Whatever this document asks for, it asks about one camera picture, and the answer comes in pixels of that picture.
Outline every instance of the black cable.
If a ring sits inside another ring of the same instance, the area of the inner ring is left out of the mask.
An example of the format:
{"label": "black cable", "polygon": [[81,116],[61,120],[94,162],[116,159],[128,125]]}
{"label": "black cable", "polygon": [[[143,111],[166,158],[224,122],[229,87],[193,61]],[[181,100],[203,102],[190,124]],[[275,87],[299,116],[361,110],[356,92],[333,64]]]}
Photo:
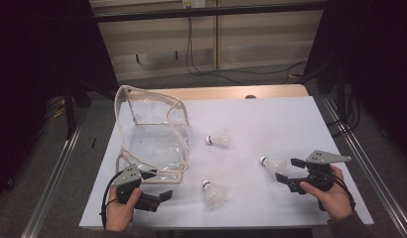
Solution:
{"label": "black cable", "polygon": [[353,122],[353,121],[351,121],[350,124],[343,127],[342,130],[340,130],[339,132],[336,132],[335,134],[332,134],[332,137],[337,137],[337,136],[344,135],[346,133],[352,132],[358,126],[358,124],[360,122],[361,114],[360,114],[360,108],[359,108],[359,101],[358,101],[358,99],[356,97],[355,97],[355,105],[356,105],[356,108],[357,108],[357,110],[356,110],[357,111],[356,112],[357,116],[356,116],[356,119],[355,119],[355,123],[353,125],[351,125],[352,122]]}
{"label": "black cable", "polygon": [[[197,72],[192,72],[189,69],[189,56],[191,56],[192,66]],[[187,49],[187,54],[186,54],[186,67],[187,67],[188,72],[191,75],[213,75],[213,76],[218,76],[218,77],[225,78],[225,79],[227,79],[227,80],[229,80],[231,82],[234,82],[234,83],[237,83],[237,84],[240,84],[240,85],[245,85],[245,84],[243,84],[241,82],[235,81],[235,80],[233,80],[231,78],[228,78],[228,77],[225,77],[225,76],[222,76],[222,75],[219,75],[219,74],[215,74],[215,73],[217,73],[217,72],[242,72],[242,73],[261,74],[261,75],[274,74],[274,73],[280,73],[280,72],[283,72],[283,71],[290,71],[291,68],[293,68],[293,67],[295,67],[297,65],[303,64],[303,63],[307,63],[307,62],[305,60],[301,60],[301,61],[296,62],[296,63],[294,63],[294,64],[292,64],[292,65],[290,65],[290,66],[288,66],[286,68],[276,70],[276,71],[267,71],[267,72],[256,72],[256,71],[239,70],[239,69],[221,69],[221,70],[211,70],[211,71],[206,71],[206,72],[200,71],[195,66],[195,63],[194,63],[194,55],[193,55],[193,48],[192,48],[192,18],[189,18],[189,36],[188,36],[188,49]]]}
{"label": "black cable", "polygon": [[309,82],[310,80],[315,78],[319,73],[323,72],[324,70],[326,70],[327,68],[329,68],[332,65],[333,65],[333,63],[328,61],[328,62],[324,63],[322,66],[320,66],[319,68],[317,68],[317,69],[307,73],[306,75],[300,77],[293,84],[306,84],[307,82]]}
{"label": "black cable", "polygon": [[326,177],[327,179],[332,180],[338,186],[340,186],[345,191],[346,195],[348,195],[349,204],[351,205],[351,208],[354,209],[354,207],[355,207],[354,197],[352,196],[351,192],[349,191],[348,187],[346,186],[345,182],[342,179],[340,179],[336,175],[334,175],[334,177],[332,178],[329,175],[322,173],[322,172],[318,172],[318,171],[312,171],[312,173],[322,175],[322,176]]}
{"label": "black cable", "polygon": [[345,117],[346,118],[350,117],[350,119],[346,119],[346,121],[348,122],[348,125],[352,125],[352,122],[354,121],[354,118],[355,118],[354,108],[352,106],[352,99],[353,99],[353,95],[351,95],[349,97],[349,100],[346,104]]}
{"label": "black cable", "polygon": [[332,125],[334,125],[334,124],[336,124],[338,122],[342,122],[342,121],[346,122],[348,116],[351,116],[351,120],[350,120],[351,122],[349,124],[352,123],[352,121],[354,120],[354,112],[353,112],[353,107],[352,107],[352,97],[353,97],[353,95],[351,94],[350,98],[349,98],[349,100],[348,100],[348,102],[346,104],[345,118],[344,119],[340,118],[340,119],[332,121],[332,122],[326,122],[328,127],[330,127],[330,126],[332,126]]}
{"label": "black cable", "polygon": [[287,74],[285,75],[284,80],[280,84],[285,84],[287,80],[290,78],[290,69],[287,69]]}
{"label": "black cable", "polygon": [[111,187],[111,184],[113,183],[113,181],[118,176],[120,176],[122,173],[123,173],[123,171],[118,172],[116,175],[114,175],[114,177],[111,178],[110,182],[108,183],[107,187],[105,188],[104,197],[102,198],[101,212],[99,213],[101,215],[102,226],[104,227],[104,229],[105,229],[105,225],[107,224],[107,205],[108,205],[108,203],[115,200],[115,199],[113,199],[113,200],[109,201],[108,203],[105,203],[105,201],[107,200],[107,194],[108,194],[108,191],[110,190],[110,187]]}
{"label": "black cable", "polygon": [[[189,69],[189,54],[191,54],[192,65],[193,65],[194,69],[195,69],[198,73],[192,72],[192,71]],[[187,50],[187,52],[186,52],[186,68],[188,69],[188,72],[189,72],[191,75],[195,75],[195,76],[213,75],[213,76],[217,76],[217,77],[222,77],[222,78],[224,78],[224,79],[227,79],[228,81],[231,81],[231,82],[234,82],[234,83],[237,83],[237,84],[240,84],[240,85],[245,85],[245,84],[243,84],[243,83],[241,83],[241,82],[232,80],[232,79],[230,79],[230,78],[228,78],[228,77],[225,77],[225,76],[222,76],[222,75],[218,75],[218,74],[213,74],[212,71],[210,71],[210,72],[202,72],[202,71],[199,71],[199,70],[197,69],[197,67],[196,67],[195,64],[194,64],[194,57],[193,57],[193,54],[192,54],[192,18],[189,18],[189,40],[188,40],[188,50]]]}

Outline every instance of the metal frame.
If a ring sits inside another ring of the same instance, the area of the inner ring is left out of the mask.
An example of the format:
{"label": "metal frame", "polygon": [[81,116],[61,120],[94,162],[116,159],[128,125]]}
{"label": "metal frame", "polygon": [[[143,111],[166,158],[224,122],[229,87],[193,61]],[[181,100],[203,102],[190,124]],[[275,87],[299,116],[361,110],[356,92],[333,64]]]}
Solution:
{"label": "metal frame", "polygon": [[362,149],[354,134],[349,130],[348,126],[339,120],[339,115],[337,113],[338,107],[334,101],[329,98],[324,99],[324,102],[333,118],[338,121],[339,129],[342,132],[343,137],[348,143],[349,148],[352,150],[355,159],[358,161],[358,164],[361,166],[367,179],[370,181],[373,189],[376,191],[377,196],[381,200],[396,228],[399,230],[399,233],[402,237],[407,238],[407,215],[401,205],[374,168],[370,158]]}
{"label": "metal frame", "polygon": [[338,5],[339,4],[331,4],[328,3],[328,1],[325,1],[312,3],[272,4],[272,5],[244,6],[244,7],[242,6],[242,7],[175,9],[175,10],[138,12],[138,13],[95,14],[94,16],[91,17],[81,17],[81,18],[73,17],[57,18],[52,20],[46,20],[45,23],[49,24],[80,24],[91,22],[106,23],[106,22],[170,19],[170,18],[222,16],[222,15],[302,12],[302,11],[324,10],[327,7]]}
{"label": "metal frame", "polygon": [[65,172],[65,167],[70,159],[71,152],[76,144],[80,133],[80,128],[86,119],[87,112],[88,109],[83,109],[80,111],[79,123],[77,124],[76,128],[74,128],[71,137],[65,142],[55,169],[49,178],[49,181],[43,191],[42,196],[40,197],[39,202],[37,203],[35,210],[31,214],[30,220],[28,221],[21,238],[36,238],[39,235],[49,208],[52,206],[53,198],[58,190],[59,183],[61,182],[62,176]]}

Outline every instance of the transparent plastic bag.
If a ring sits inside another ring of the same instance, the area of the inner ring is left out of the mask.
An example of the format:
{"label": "transparent plastic bag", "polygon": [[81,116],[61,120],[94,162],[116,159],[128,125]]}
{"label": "transparent plastic bag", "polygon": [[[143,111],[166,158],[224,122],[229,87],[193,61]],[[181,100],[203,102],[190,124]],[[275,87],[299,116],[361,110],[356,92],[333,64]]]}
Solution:
{"label": "transparent plastic bag", "polygon": [[139,170],[156,175],[144,182],[179,182],[189,164],[189,118],[184,103],[123,85],[117,91],[114,111],[122,141],[116,171],[135,163]]}

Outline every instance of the shuttlecock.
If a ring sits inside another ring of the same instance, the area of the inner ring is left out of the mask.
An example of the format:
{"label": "shuttlecock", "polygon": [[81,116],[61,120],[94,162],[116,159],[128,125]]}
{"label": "shuttlecock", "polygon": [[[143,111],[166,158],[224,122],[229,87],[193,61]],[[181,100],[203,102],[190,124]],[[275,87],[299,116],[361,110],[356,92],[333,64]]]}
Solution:
{"label": "shuttlecock", "polygon": [[203,190],[210,209],[221,206],[227,199],[227,194],[223,190],[212,185],[208,180],[203,181]]}
{"label": "shuttlecock", "polygon": [[287,168],[286,161],[274,160],[266,157],[259,158],[259,161],[260,164],[262,164],[266,168],[266,170],[269,172],[274,180],[277,179],[275,173],[283,174],[285,172],[285,169]]}
{"label": "shuttlecock", "polygon": [[229,146],[229,136],[225,129],[215,132],[213,136],[207,136],[205,141],[208,145],[217,145],[221,147]]}

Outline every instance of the white table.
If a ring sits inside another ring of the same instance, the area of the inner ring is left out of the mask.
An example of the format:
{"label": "white table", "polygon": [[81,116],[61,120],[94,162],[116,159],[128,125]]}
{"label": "white table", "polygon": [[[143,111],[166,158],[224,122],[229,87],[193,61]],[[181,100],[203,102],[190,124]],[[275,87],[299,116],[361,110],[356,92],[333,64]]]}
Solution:
{"label": "white table", "polygon": [[[157,212],[135,210],[133,226],[152,229],[303,228],[326,225],[328,215],[317,200],[270,178],[258,158],[289,161],[305,159],[314,150],[339,153],[312,97],[185,100],[190,117],[190,166],[179,184],[144,184],[141,189],[159,194],[173,189],[173,198]],[[207,146],[204,137],[226,128],[228,149]],[[120,137],[115,127],[80,227],[102,229],[99,210],[105,187],[114,175]],[[371,216],[344,163],[337,164],[366,224]],[[289,165],[287,175],[307,172]],[[224,189],[228,201],[210,210],[202,181],[209,179]]]}

